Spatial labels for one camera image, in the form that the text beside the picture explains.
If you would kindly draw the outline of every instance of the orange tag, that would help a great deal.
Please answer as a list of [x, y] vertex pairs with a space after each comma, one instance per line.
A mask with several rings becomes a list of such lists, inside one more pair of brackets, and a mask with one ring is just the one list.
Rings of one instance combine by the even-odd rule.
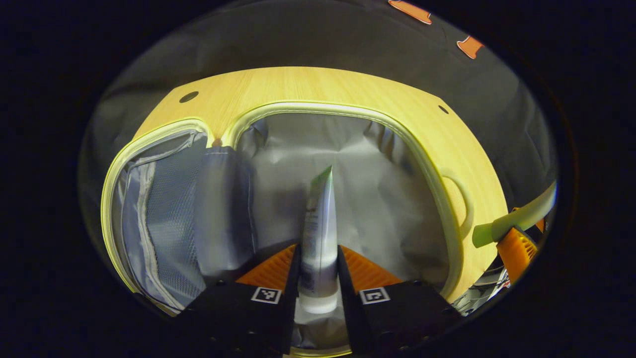
[[481, 42], [468, 36], [464, 41], [458, 41], [457, 47], [459, 47], [459, 49], [462, 50], [468, 57], [474, 60], [477, 58], [477, 51], [479, 51], [483, 45]]
[[398, 9], [399, 11], [402, 11], [405, 14], [411, 15], [412, 17], [416, 18], [417, 20], [420, 20], [421, 22], [427, 25], [432, 24], [431, 13], [429, 13], [426, 10], [422, 10], [418, 8], [417, 6], [411, 5], [409, 3], [406, 3], [400, 0], [389, 0], [389, 4], [393, 6], [394, 8]]

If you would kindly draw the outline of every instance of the dark background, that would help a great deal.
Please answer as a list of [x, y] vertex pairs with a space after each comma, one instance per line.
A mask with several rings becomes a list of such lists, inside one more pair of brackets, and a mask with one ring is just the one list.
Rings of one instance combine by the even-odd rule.
[[[147, 47], [213, 7], [190, 0], [3, 3], [4, 237], [18, 252], [6, 254], [16, 263], [5, 261], [3, 270], [8, 350], [60, 357], [209, 353], [141, 306], [100, 261], [83, 227], [76, 165], [103, 89]], [[633, 2], [431, 0], [423, 7], [495, 52], [512, 50], [516, 55], [503, 56], [511, 64], [534, 68], [522, 75], [550, 88], [558, 104], [549, 117], [565, 114], [578, 163], [562, 157], [570, 160], [569, 192], [577, 194], [571, 227], [567, 213], [559, 216], [524, 280], [428, 352], [629, 356], [634, 309], [626, 292], [634, 275], [621, 254], [633, 238], [626, 228], [633, 222], [627, 184], [635, 121], [626, 101], [633, 92]], [[555, 129], [566, 138], [562, 126]], [[560, 144], [567, 151], [568, 143]]]

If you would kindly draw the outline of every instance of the gray fabric lining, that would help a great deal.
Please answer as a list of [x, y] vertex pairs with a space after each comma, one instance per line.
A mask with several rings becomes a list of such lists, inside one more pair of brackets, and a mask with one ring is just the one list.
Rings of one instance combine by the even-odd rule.
[[246, 131], [237, 151], [254, 171], [258, 248], [298, 240], [309, 183], [334, 165], [339, 244], [402, 280], [437, 289], [446, 282], [446, 239], [432, 192], [389, 129], [361, 118], [279, 114]]

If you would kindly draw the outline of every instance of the white handle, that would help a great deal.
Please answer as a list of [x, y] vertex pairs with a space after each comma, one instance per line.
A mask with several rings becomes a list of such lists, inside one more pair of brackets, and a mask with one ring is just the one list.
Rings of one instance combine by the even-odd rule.
[[466, 218], [464, 219], [464, 222], [457, 223], [459, 225], [459, 234], [461, 235], [462, 239], [464, 239], [466, 236], [468, 236], [468, 233], [470, 232], [473, 226], [473, 218], [474, 218], [473, 199], [470, 195], [470, 192], [464, 185], [464, 183], [462, 183], [462, 181], [459, 180], [457, 175], [455, 175], [452, 171], [450, 171], [449, 169], [444, 169], [444, 170], [440, 170], [439, 173], [444, 178], [448, 178], [453, 183], [455, 183], [457, 188], [459, 188], [459, 192], [462, 194], [462, 199], [464, 199], [464, 206], [466, 207]]

